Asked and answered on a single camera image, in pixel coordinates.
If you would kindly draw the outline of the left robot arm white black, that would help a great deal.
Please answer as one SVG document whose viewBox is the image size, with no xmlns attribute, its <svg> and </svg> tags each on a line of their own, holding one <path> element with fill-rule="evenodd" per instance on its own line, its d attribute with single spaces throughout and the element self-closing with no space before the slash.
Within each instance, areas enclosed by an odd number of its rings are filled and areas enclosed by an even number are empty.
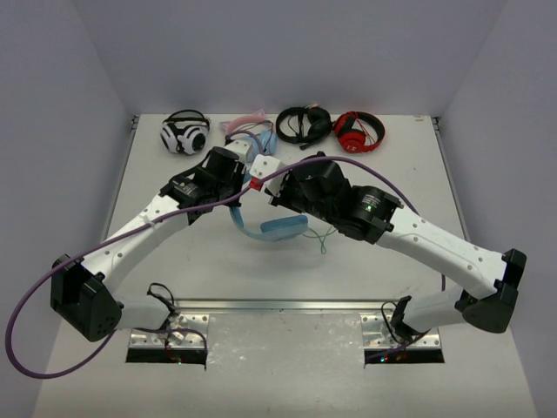
<svg viewBox="0 0 557 418">
<path fill-rule="evenodd" d="M 173 234 L 191 226 L 219 201 L 237 202 L 245 173 L 238 153 L 214 147 L 201 165 L 173 176 L 147 207 L 107 239 L 102 248 L 54 263 L 50 305 L 86 340 L 95 342 L 114 330 L 159 330 L 176 308 L 156 296 L 126 297 L 124 278 Z"/>
</svg>

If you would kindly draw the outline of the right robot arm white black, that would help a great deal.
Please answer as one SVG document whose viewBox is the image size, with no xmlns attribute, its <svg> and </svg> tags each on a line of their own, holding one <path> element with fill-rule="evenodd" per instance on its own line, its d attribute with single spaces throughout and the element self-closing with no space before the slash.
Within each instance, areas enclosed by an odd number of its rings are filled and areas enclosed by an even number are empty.
<svg viewBox="0 0 557 418">
<path fill-rule="evenodd" d="M 526 255 L 517 249 L 497 253 L 476 246 L 378 187 L 351 185 L 339 161 L 319 154 L 285 165 L 271 158 L 252 169 L 252 175 L 265 186 L 272 205 L 312 215 L 347 238 L 404 254 L 454 282 L 449 290 L 397 301 L 389 327 L 400 340 L 463 322 L 504 333 L 518 299 Z"/>
</svg>

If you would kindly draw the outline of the light blue headphones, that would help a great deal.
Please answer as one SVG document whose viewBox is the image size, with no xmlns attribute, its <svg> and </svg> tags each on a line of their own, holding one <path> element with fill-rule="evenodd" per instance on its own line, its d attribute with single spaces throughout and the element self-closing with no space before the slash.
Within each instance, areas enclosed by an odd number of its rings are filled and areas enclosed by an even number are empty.
<svg viewBox="0 0 557 418">
<path fill-rule="evenodd" d="M 263 242 L 279 242 L 294 239 L 309 229 L 308 218 L 305 215 L 296 215 L 280 219 L 272 219 L 259 225 L 259 231 L 254 232 L 245 227 L 239 207 L 229 209 L 232 222 L 245 236 Z"/>
</svg>

